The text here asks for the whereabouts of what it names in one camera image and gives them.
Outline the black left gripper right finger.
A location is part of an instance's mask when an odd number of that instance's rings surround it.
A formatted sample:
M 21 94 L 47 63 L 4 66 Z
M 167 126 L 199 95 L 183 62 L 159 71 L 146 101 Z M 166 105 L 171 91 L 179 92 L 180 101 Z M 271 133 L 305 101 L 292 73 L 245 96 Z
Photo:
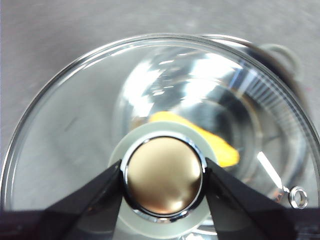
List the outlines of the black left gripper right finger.
M 286 208 L 206 158 L 205 196 L 220 240 L 318 240 L 318 208 Z

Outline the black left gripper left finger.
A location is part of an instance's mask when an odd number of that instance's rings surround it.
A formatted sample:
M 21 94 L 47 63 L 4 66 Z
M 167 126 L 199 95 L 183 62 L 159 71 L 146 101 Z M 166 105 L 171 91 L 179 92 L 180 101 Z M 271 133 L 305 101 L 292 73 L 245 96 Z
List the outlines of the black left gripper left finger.
M 118 160 L 45 209 L 2 210 L 2 240 L 110 240 L 124 195 Z

